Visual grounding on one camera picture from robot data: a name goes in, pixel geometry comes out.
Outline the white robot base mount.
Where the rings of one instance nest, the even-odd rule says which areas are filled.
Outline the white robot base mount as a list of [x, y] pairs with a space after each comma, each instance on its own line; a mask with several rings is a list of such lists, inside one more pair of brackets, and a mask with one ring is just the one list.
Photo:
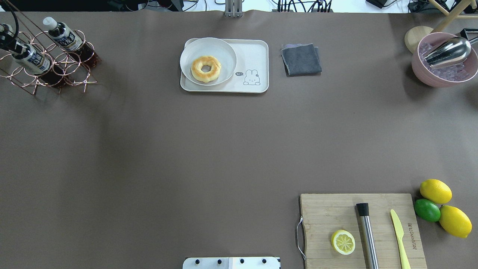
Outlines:
[[183, 269], [280, 269], [280, 257], [189, 257]]

